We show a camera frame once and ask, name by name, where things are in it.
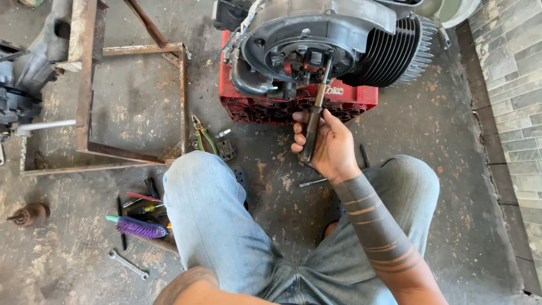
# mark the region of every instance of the metal frame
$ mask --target metal frame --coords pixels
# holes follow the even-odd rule
[[[124,0],[132,9],[135,15],[140,19],[142,24],[147,29],[147,32],[155,40],[157,45],[154,46],[129,46],[117,48],[103,48],[104,31],[105,31],[105,9],[107,5],[101,0],[80,0],[79,4],[84,5],[85,12],[80,17],[84,19],[82,24],[81,35],[85,38],[82,40],[81,50],[81,73],[79,81],[78,104],[75,114],[76,120],[76,149],[78,152],[119,158],[133,163],[124,164],[109,164],[104,166],[86,166],[72,167],[60,169],[42,169],[30,170],[25,169],[26,162],[26,139],[23,140],[23,149],[21,155],[21,174],[26,176],[49,175],[58,173],[73,173],[80,171],[127,168],[138,166],[152,165],[167,165],[171,164],[171,160],[181,154],[185,154],[187,150],[188,138],[188,121],[186,119],[186,50],[182,43],[167,43],[160,31],[154,23],[145,14],[136,0]],[[172,53],[179,51],[177,58]],[[100,143],[95,143],[90,140],[92,134],[92,105],[94,98],[93,81],[94,70],[96,64],[101,62],[102,57],[108,55],[127,55],[127,54],[142,54],[163,52],[163,57],[179,67],[180,77],[180,114],[181,114],[181,140],[173,149],[164,157],[159,158],[139,152],[120,149]]]

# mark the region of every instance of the screwdriver handle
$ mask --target screwdriver handle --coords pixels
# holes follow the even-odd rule
[[[308,120],[307,131],[305,133],[305,145],[303,150],[299,154],[298,160],[302,163],[310,163],[314,149],[316,148],[316,141],[318,140],[318,127],[320,126],[320,117],[324,108],[320,106],[311,107],[311,117]]]

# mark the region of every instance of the man's right hand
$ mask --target man's right hand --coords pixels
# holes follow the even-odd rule
[[[352,133],[329,110],[324,109],[323,113],[324,118],[320,120],[320,129],[311,165],[332,185],[336,185],[355,178],[362,172],[356,162]],[[295,143],[292,144],[292,151],[296,154],[303,150],[303,145],[306,143],[302,133],[308,123],[309,116],[308,112],[293,114],[297,123],[294,125]]]

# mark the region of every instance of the jeans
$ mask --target jeans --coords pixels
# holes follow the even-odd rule
[[[423,256],[440,188],[433,170],[395,156],[363,172]],[[396,304],[346,215],[303,264],[293,265],[244,208],[245,190],[217,156],[180,157],[165,174],[164,189],[183,267],[214,270],[222,290],[275,303]]]

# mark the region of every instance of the pliers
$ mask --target pliers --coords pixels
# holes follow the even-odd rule
[[[196,129],[196,137],[198,138],[199,150],[205,151],[205,147],[203,146],[203,134],[203,136],[205,136],[207,141],[211,144],[213,153],[218,156],[218,150],[216,149],[215,142],[212,140],[211,136],[209,136],[208,130],[206,128],[203,128],[202,123],[194,114],[192,114],[192,122],[194,123],[194,128]]]

